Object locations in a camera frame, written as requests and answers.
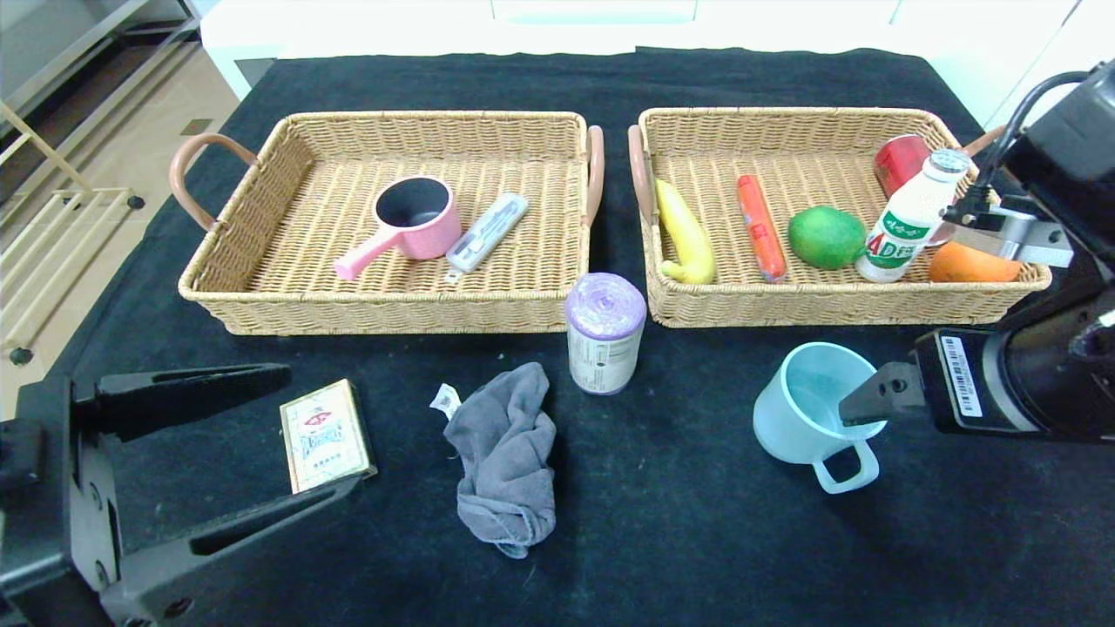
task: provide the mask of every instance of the gray cloth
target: gray cloth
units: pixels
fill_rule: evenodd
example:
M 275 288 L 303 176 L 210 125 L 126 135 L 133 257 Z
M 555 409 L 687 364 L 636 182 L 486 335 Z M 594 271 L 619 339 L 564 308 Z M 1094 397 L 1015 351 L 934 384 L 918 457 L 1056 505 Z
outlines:
M 465 401 L 445 427 L 460 453 L 457 515 L 474 536 L 515 559 L 554 529 L 556 428 L 541 409 L 550 380 L 536 363 L 503 373 Z

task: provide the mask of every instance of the red can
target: red can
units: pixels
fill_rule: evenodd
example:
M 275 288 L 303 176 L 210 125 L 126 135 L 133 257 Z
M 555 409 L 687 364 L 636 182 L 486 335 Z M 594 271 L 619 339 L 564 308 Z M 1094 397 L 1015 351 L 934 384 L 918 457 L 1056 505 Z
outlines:
M 930 152 L 925 141 L 919 135 L 899 135 L 879 148 L 875 154 L 875 179 L 879 179 L 888 199 L 921 172 Z

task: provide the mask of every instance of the wicker basket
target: wicker basket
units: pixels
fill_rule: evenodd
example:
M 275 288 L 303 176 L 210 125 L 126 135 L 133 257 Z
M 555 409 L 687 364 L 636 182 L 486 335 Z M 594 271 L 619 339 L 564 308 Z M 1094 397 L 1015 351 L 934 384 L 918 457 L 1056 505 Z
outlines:
M 209 143 L 250 165 L 216 220 L 183 182 Z M 603 166 L 603 134 L 572 113 L 297 114 L 258 158 L 223 135 L 198 135 L 171 165 L 175 196 L 209 231 L 178 292 L 237 335 L 562 331 L 565 296 L 588 271 Z M 445 258 L 394 250 L 357 280 L 338 278 L 333 260 L 375 230 L 376 193 L 415 174 L 453 187 L 466 228 L 501 192 L 531 209 L 455 284 Z
M 874 224 L 886 199 L 872 158 L 886 139 L 906 133 L 921 135 L 931 148 L 959 147 L 937 116 L 915 109 L 643 112 L 628 138 L 655 320 L 667 327 L 980 324 L 998 320 L 1025 295 L 1048 287 L 1044 266 L 1025 266 L 1014 282 L 932 283 L 929 252 L 901 281 L 876 284 L 854 268 L 820 270 L 791 253 L 787 222 L 809 206 L 832 204 Z M 758 272 L 736 199 L 741 174 L 756 174 L 763 184 L 786 252 L 784 283 L 767 283 Z M 973 168 L 961 185 L 975 174 Z M 708 232 L 716 283 L 683 284 L 659 270 L 663 259 L 677 255 L 659 226 L 653 176 L 678 187 Z

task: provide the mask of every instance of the black tablecloth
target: black tablecloth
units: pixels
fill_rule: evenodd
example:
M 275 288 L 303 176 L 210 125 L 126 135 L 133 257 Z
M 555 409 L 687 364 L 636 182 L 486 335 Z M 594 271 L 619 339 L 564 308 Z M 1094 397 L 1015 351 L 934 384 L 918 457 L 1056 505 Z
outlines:
M 628 125 L 656 106 L 775 105 L 918 107 L 961 142 L 979 133 L 925 61 L 871 50 L 279 61 L 224 133 L 259 149 L 295 112 L 578 112 L 604 128 L 608 148 L 592 269 L 643 288 Z M 187 182 L 215 212 L 242 174 L 233 156 L 210 149 Z M 630 387 L 590 397 L 569 378 L 560 334 L 229 335 L 175 289 L 201 238 L 167 201 L 52 374 L 87 385 L 109 373 L 246 361 L 293 368 L 281 393 L 115 451 L 129 549 L 287 493 L 278 405 L 342 377 L 356 384 L 380 473 L 337 525 L 343 551 L 323 549 L 290 572 L 289 589 L 229 582 L 245 604 L 271 599 L 253 623 L 1115 624 L 1108 450 L 892 424 L 872 441 L 879 480 L 831 496 L 809 467 L 777 462 L 755 441 L 752 404 L 794 346 L 835 341 L 881 364 L 924 328 L 651 324 Z M 442 382 L 467 394 L 529 360 L 552 382 L 544 407 L 559 432 L 558 527 L 513 561 L 457 519 L 460 464 L 442 437 L 445 418 L 426 405 Z

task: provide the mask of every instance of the green lime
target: green lime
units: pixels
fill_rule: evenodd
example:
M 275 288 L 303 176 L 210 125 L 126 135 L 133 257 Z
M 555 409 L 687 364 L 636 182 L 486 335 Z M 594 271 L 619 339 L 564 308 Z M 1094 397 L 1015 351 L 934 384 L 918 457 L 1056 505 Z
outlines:
M 811 206 L 789 219 L 789 249 L 809 266 L 836 270 L 864 253 L 867 231 L 852 215 L 826 204 Z

